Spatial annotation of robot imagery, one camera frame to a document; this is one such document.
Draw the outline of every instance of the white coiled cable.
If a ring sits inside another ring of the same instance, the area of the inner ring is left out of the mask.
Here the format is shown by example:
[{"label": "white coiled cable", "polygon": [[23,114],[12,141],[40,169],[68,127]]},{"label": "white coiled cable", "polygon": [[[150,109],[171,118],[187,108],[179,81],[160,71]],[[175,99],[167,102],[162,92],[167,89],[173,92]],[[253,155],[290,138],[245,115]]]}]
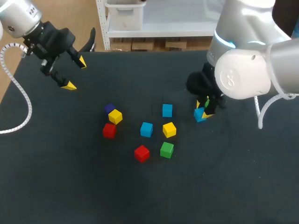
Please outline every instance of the white coiled cable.
[{"label": "white coiled cable", "polygon": [[5,47],[3,47],[2,51],[0,52],[0,63],[2,65],[2,68],[4,69],[4,71],[8,75],[8,77],[11,79],[11,81],[13,81],[13,83],[16,85],[16,87],[18,87],[20,92],[23,94],[23,96],[24,96],[24,98],[27,102],[27,105],[28,105],[28,115],[27,115],[26,119],[23,121],[23,123],[21,123],[19,126],[11,128],[11,129],[0,131],[0,134],[11,133],[11,132],[15,132],[15,131],[21,129],[22,127],[24,127],[29,122],[29,120],[31,118],[31,115],[32,115],[32,105],[31,105],[31,101],[30,101],[27,93],[24,91],[24,89],[21,87],[21,85],[17,82],[17,80],[13,77],[13,75],[9,72],[9,70],[6,67],[5,62],[4,62],[4,54],[7,51],[7,49],[9,49],[11,47],[20,48],[25,53],[27,53],[27,48],[25,46],[21,45],[21,44],[18,44],[18,43],[10,43],[10,44],[5,45]]},{"label": "white coiled cable", "polygon": [[274,74],[274,69],[273,69],[272,64],[271,64],[271,49],[272,49],[272,46],[273,45],[268,46],[268,48],[266,50],[265,60],[266,60],[266,64],[267,64],[268,74],[270,76],[272,84],[273,84],[273,86],[275,87],[275,89],[277,90],[277,92],[279,94],[272,97],[271,99],[269,99],[267,101],[267,103],[265,103],[265,105],[263,106],[262,111],[260,111],[257,96],[254,97],[254,101],[255,101],[255,105],[256,105],[256,114],[257,114],[257,117],[258,117],[257,125],[258,125],[259,129],[263,128],[263,118],[265,116],[265,113],[266,113],[267,109],[271,106],[271,104],[273,104],[275,101],[277,101],[281,98],[284,98],[286,100],[291,100],[291,99],[295,99],[296,96],[299,96],[299,94],[284,93],[283,89],[279,85],[278,80],[276,79],[276,76]]}]

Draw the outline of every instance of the dark gray table mat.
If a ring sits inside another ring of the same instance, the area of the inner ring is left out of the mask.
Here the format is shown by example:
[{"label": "dark gray table mat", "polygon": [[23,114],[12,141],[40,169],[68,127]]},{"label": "dark gray table mat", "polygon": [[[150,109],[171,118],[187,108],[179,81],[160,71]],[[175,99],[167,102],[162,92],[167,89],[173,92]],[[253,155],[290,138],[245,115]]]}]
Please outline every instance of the dark gray table mat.
[{"label": "dark gray table mat", "polygon": [[[34,56],[23,59],[15,77],[33,117],[0,136],[0,223],[299,223],[298,101],[275,103],[264,130],[253,99],[228,99],[197,124],[185,81],[205,55],[92,53],[85,70],[62,56],[56,67],[77,91],[57,88]],[[115,140],[101,134],[108,103],[124,117]],[[172,119],[161,117],[162,103],[173,104]],[[26,116],[10,85],[0,129]],[[162,125],[171,121],[177,136],[166,139]],[[154,124],[152,138],[140,137],[142,122]],[[159,156],[164,141],[174,144],[170,160]],[[145,164],[134,159],[141,144],[151,153]]]}]

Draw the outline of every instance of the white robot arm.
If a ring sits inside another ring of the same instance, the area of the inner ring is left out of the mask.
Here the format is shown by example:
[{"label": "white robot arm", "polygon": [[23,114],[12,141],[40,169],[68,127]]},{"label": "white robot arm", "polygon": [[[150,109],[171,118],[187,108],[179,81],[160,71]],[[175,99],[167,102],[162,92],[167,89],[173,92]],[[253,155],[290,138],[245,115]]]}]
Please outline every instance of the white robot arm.
[{"label": "white robot arm", "polygon": [[235,99],[299,93],[299,40],[274,22],[275,0],[227,0],[207,59],[220,90]]},{"label": "white robot arm", "polygon": [[41,72],[51,77],[59,87],[67,90],[75,90],[76,87],[54,68],[54,64],[60,54],[67,52],[76,65],[80,68],[86,68],[86,63],[80,52],[94,50],[94,28],[91,31],[89,41],[77,52],[72,46],[75,42],[75,36],[69,29],[58,30],[49,21],[42,22],[41,18],[42,12],[31,0],[0,0],[0,39],[2,38],[3,30],[5,30],[14,38],[24,38],[24,44],[26,45],[23,46],[18,43],[5,45],[0,51],[0,64],[23,94],[28,105],[28,115],[24,122],[17,127],[0,131],[0,134],[11,133],[23,128],[29,122],[32,114],[32,106],[28,95],[5,65],[4,58],[7,49],[10,47],[20,48],[28,56],[34,53],[43,60]]}]

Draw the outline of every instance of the white shelf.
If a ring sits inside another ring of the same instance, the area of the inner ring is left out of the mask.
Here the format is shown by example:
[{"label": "white shelf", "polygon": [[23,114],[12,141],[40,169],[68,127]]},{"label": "white shelf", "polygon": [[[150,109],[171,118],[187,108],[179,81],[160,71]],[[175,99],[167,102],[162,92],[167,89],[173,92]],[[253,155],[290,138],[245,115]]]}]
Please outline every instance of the white shelf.
[{"label": "white shelf", "polygon": [[118,31],[108,37],[213,36],[224,0],[147,0],[142,30]]}]

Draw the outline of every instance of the robotic arm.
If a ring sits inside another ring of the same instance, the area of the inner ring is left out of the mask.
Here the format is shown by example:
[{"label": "robotic arm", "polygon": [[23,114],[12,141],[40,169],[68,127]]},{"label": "robotic arm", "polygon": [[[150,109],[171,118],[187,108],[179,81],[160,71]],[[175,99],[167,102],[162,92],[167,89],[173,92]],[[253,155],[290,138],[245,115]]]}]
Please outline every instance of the robotic arm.
[{"label": "robotic arm", "polygon": [[[43,60],[43,74],[50,76],[59,87],[74,90],[76,87],[59,75],[54,63],[62,53],[67,52],[80,68],[86,68],[82,55],[73,48],[75,36],[67,28],[57,30],[50,22],[41,22],[41,18],[42,12],[31,0],[0,0],[0,39],[3,29],[14,38],[23,37],[28,47],[27,55],[33,52]],[[94,40],[93,28],[89,41],[80,52],[93,51]]]},{"label": "robotic arm", "polygon": [[[192,73],[187,89],[205,100],[210,111],[224,107],[223,94],[234,99],[255,97],[259,128],[267,108],[279,98],[299,93],[299,39],[291,40],[274,22],[275,0],[226,0],[207,63]],[[260,112],[257,96],[272,98]]]}]

